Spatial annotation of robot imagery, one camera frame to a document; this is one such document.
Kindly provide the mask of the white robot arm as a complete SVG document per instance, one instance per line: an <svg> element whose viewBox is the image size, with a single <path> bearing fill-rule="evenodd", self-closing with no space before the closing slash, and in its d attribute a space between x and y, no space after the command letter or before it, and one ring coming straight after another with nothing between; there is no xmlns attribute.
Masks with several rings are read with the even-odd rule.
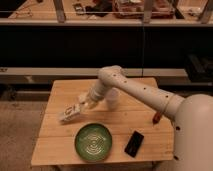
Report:
<svg viewBox="0 0 213 171"><path fill-rule="evenodd" d="M177 94L127 78L120 66L103 67L86 95L93 108L111 88L118 88L174 122L172 171L213 171L213 97Z"/></svg>

